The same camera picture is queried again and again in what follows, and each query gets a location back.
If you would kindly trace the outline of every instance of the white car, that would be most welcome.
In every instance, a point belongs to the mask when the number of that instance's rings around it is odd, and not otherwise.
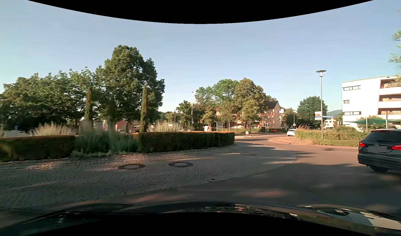
[[[286,133],[286,135],[288,136],[295,136],[295,128],[289,129]]]

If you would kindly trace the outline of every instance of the car bumper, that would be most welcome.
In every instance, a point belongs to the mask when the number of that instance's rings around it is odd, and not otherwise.
[[[388,168],[390,170],[401,171],[401,159],[388,160],[383,158],[368,157],[365,155],[358,154],[358,163],[363,165],[373,165]]]

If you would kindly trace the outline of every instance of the pole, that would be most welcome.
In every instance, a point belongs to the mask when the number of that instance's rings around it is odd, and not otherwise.
[[[192,126],[193,126],[193,91],[192,91]]]
[[[320,96],[320,106],[321,106],[321,139],[324,139],[324,135],[323,135],[323,72],[320,72],[320,89],[321,89],[321,96]]]

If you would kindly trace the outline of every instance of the lamp post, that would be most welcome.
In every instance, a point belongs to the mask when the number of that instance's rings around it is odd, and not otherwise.
[[[193,93],[194,91],[192,91],[192,126],[193,126]]]
[[[320,70],[320,71],[316,71],[316,72],[320,73],[321,139],[324,139],[324,136],[323,136],[323,72],[326,72],[326,70]]]
[[[292,110],[292,114],[293,114],[293,125],[292,125],[292,127],[295,128],[295,126],[297,126],[295,124],[295,110]]]

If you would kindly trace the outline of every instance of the car hood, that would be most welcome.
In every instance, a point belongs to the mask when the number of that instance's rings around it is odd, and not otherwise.
[[[31,235],[92,220],[121,215],[173,212],[228,212],[301,220],[368,235],[401,235],[401,219],[380,212],[339,205],[281,203],[254,205],[238,201],[85,201],[53,207],[47,211],[6,210],[0,212],[0,235]]]

